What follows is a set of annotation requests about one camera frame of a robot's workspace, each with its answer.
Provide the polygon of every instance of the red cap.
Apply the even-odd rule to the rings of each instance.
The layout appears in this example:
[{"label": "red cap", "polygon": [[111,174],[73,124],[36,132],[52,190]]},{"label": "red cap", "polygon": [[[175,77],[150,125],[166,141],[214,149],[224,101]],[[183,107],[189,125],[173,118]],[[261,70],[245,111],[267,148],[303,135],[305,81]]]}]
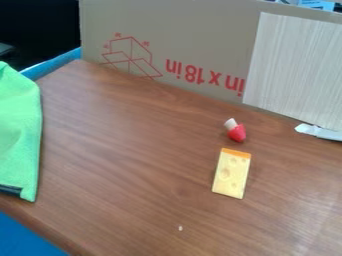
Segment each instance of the red cap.
[{"label": "red cap", "polygon": [[228,137],[237,142],[243,142],[246,139],[246,130],[243,124],[239,124],[228,131]]}]

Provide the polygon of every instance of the wood grain panel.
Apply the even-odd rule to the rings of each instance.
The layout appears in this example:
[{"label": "wood grain panel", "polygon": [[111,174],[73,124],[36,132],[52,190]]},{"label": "wood grain panel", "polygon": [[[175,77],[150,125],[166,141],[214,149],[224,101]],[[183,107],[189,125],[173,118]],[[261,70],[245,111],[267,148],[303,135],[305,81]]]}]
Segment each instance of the wood grain panel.
[{"label": "wood grain panel", "polygon": [[243,102],[342,130],[342,26],[262,13]]},{"label": "wood grain panel", "polygon": [[[71,254],[340,255],[340,144],[83,61],[38,84],[37,202],[0,195],[0,209]],[[244,144],[226,137],[229,117]],[[211,192],[222,147],[253,155],[243,200]]]}]

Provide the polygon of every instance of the yellow cheese block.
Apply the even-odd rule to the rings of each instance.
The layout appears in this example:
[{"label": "yellow cheese block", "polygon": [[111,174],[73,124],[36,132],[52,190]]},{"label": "yellow cheese block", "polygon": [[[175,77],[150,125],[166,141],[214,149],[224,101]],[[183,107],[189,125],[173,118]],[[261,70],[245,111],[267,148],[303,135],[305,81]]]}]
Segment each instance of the yellow cheese block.
[{"label": "yellow cheese block", "polygon": [[222,148],[212,191],[242,199],[250,162],[251,154]]}]

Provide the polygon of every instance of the table surface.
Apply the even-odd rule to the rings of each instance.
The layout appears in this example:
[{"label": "table surface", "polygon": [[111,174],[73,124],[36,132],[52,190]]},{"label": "table surface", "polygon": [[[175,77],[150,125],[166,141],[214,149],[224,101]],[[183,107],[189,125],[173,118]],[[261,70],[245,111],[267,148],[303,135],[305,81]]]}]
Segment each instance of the table surface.
[{"label": "table surface", "polygon": [[[296,120],[83,61],[40,79],[32,204],[1,209],[81,255],[341,255],[342,146]],[[238,144],[223,123],[247,128]],[[211,192],[220,149],[252,154],[245,198]]]}]

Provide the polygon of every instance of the box diagram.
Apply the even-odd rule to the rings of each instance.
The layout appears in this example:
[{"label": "box diagram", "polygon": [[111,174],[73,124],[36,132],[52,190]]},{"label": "box diagram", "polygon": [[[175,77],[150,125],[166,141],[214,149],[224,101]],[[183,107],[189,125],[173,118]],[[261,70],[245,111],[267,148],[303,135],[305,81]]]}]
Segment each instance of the box diagram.
[{"label": "box diagram", "polygon": [[152,64],[152,53],[132,36],[110,40],[108,50],[102,54],[104,66],[151,80],[163,76]]}]

